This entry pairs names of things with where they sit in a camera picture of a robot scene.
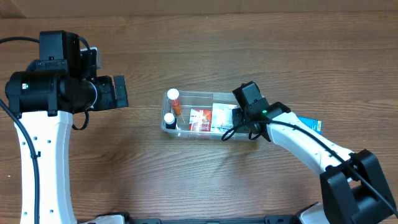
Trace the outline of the white blue box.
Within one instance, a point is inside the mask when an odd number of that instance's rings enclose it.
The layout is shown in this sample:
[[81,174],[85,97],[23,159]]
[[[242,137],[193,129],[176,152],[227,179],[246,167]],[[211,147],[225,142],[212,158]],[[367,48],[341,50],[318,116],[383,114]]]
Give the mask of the white blue box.
[[233,109],[237,107],[237,105],[213,103],[211,132],[225,133],[231,129],[233,127]]

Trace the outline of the red white box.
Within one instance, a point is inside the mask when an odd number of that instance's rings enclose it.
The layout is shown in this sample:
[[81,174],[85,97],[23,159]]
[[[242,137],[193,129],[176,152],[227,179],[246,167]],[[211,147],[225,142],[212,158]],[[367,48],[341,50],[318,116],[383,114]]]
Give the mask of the red white box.
[[210,132],[212,110],[191,109],[189,131]]

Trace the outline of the orange bottle white cap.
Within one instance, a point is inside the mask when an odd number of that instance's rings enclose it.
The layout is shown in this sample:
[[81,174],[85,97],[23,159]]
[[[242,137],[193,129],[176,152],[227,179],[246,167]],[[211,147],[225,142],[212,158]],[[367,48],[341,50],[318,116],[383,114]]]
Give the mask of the orange bottle white cap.
[[182,108],[179,100],[180,93],[176,88],[171,88],[167,92],[167,98],[170,101],[174,114],[180,116],[182,114]]

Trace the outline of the black bottle white cap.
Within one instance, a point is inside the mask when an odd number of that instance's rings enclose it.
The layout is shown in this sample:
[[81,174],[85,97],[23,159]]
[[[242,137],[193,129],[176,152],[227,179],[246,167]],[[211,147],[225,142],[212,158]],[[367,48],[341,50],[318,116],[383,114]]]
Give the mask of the black bottle white cap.
[[172,113],[164,114],[164,123],[166,129],[176,129],[177,127],[176,117]]

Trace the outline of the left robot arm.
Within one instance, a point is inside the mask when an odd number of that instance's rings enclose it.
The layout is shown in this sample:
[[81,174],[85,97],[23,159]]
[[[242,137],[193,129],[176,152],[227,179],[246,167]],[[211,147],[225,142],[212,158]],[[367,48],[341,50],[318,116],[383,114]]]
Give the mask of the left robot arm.
[[77,113],[128,106],[124,77],[96,74],[98,49],[72,32],[42,31],[39,58],[6,83],[1,103],[21,152],[22,223],[75,223],[69,144]]

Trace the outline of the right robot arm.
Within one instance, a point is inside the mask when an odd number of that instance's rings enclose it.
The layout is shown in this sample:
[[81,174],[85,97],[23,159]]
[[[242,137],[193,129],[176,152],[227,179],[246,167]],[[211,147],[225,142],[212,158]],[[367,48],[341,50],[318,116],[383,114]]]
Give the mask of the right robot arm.
[[248,138],[263,137],[283,147],[320,179],[322,201],[291,216],[291,223],[380,223],[397,215],[397,205],[377,157],[353,152],[318,134],[281,102],[269,104],[254,82],[233,90],[241,118],[222,137],[239,128]]

